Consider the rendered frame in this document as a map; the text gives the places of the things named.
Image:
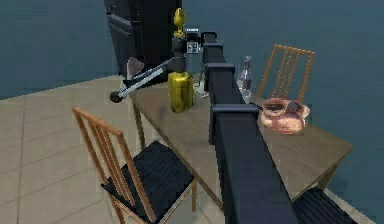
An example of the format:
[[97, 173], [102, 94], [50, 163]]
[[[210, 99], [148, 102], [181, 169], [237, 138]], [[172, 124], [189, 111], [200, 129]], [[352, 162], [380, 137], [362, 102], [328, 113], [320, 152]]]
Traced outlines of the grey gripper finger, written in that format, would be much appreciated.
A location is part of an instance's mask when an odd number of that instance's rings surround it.
[[158, 68], [158, 69], [150, 69], [144, 73], [141, 73], [143, 79], [136, 84], [130, 86], [130, 87], [125, 87], [124, 89], [120, 91], [113, 91], [110, 93], [110, 100], [113, 103], [120, 103], [123, 99], [127, 97], [127, 95], [138, 88], [142, 87], [144, 84], [150, 82], [154, 78], [160, 76], [164, 72], [163, 68]]
[[168, 59], [155, 67], [145, 70], [145, 64], [143, 62], [134, 57], [130, 57], [126, 64], [127, 72], [124, 75], [123, 83], [126, 86], [130, 86], [132, 83], [138, 82], [141, 78], [149, 76], [158, 69], [166, 69], [173, 60], [174, 58]]

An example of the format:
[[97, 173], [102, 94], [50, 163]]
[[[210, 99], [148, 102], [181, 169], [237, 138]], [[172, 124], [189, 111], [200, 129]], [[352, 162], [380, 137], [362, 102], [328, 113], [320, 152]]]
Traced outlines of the tall black cupboard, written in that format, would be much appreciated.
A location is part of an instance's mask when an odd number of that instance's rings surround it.
[[182, 0], [104, 0], [118, 74], [133, 57], [150, 69], [173, 56], [174, 13]]

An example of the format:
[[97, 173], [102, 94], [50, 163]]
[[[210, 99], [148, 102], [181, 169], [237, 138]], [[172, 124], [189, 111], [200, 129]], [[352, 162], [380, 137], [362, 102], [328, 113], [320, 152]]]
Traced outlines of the wooden chair with black seat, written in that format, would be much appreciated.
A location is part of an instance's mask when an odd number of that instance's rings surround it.
[[168, 146], [154, 141], [132, 156], [122, 131], [76, 106], [72, 113], [119, 224], [126, 215], [166, 224], [187, 195], [197, 199], [197, 179]]
[[358, 224], [317, 186], [295, 200], [293, 208], [300, 224]]
[[304, 75], [302, 78], [300, 91], [297, 97], [297, 100], [299, 102], [302, 102], [306, 92], [309, 76], [311, 74], [315, 53], [313, 51], [299, 49], [291, 46], [280, 45], [280, 44], [275, 44], [272, 48], [271, 55], [267, 62], [267, 66], [261, 78], [261, 83], [257, 89], [256, 96], [260, 97], [264, 92], [264, 88], [269, 80], [269, 75], [271, 73], [272, 65], [278, 51], [282, 51], [283, 56], [282, 56], [282, 60], [280, 62], [280, 66], [274, 82], [272, 97], [280, 97], [283, 99], [286, 99], [288, 97], [289, 88], [295, 77], [299, 60], [302, 56], [306, 55], [308, 59], [307, 59]]

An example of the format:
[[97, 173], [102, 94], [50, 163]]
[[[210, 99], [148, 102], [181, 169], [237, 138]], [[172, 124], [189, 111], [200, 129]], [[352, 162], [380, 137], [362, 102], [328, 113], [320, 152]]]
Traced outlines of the small clear glass cup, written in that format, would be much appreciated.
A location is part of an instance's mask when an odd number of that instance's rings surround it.
[[204, 79], [204, 75], [201, 74], [198, 78], [198, 81], [194, 84], [194, 91], [201, 98], [205, 98], [209, 96], [209, 93], [204, 90], [204, 86], [205, 86], [205, 79]]

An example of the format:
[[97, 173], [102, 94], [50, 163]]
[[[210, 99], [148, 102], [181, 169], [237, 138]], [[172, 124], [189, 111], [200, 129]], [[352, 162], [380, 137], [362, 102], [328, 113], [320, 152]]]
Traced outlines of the wooden dining table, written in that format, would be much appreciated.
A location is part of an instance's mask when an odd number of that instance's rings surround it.
[[[165, 83], [139, 89], [130, 97], [135, 115], [149, 121], [212, 200], [221, 206], [216, 153], [208, 143], [210, 100], [197, 97], [190, 110], [174, 113], [169, 107]], [[351, 144], [315, 126], [305, 127], [300, 135], [279, 135], [265, 127], [260, 131], [292, 200], [315, 183], [325, 188], [352, 150]]]

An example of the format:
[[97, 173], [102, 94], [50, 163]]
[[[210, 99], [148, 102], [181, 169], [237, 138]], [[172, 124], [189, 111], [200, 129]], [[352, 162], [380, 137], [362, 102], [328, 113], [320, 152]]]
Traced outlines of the clear glass bottle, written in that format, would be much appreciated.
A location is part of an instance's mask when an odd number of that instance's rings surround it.
[[253, 75], [251, 72], [251, 60], [252, 58], [250, 56], [245, 57], [244, 68], [237, 78], [238, 88], [246, 104], [250, 103], [250, 98], [252, 94], [251, 87], [252, 87]]

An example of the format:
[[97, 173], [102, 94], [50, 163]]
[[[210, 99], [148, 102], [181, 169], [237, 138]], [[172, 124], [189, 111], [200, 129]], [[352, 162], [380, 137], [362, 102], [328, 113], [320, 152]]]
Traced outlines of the grey spatula with black handle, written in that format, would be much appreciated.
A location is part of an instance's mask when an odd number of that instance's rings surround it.
[[130, 57], [124, 66], [123, 83], [130, 87], [143, 79], [141, 73], [144, 69], [144, 63], [134, 57]]

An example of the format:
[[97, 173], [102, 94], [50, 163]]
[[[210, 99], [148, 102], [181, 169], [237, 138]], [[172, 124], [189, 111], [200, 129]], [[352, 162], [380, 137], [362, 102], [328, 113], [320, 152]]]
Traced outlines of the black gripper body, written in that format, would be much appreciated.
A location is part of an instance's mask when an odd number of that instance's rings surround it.
[[168, 64], [170, 72], [185, 72], [187, 69], [187, 55], [199, 53], [199, 43], [195, 41], [187, 42], [182, 38], [172, 39], [172, 52], [174, 56]]

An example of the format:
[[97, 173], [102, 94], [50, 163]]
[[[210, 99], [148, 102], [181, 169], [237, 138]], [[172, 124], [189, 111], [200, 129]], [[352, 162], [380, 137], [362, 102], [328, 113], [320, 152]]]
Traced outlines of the pink brown clay pot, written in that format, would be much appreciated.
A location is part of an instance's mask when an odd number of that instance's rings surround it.
[[269, 98], [262, 103], [261, 122], [272, 131], [292, 135], [306, 126], [310, 108], [298, 100]]

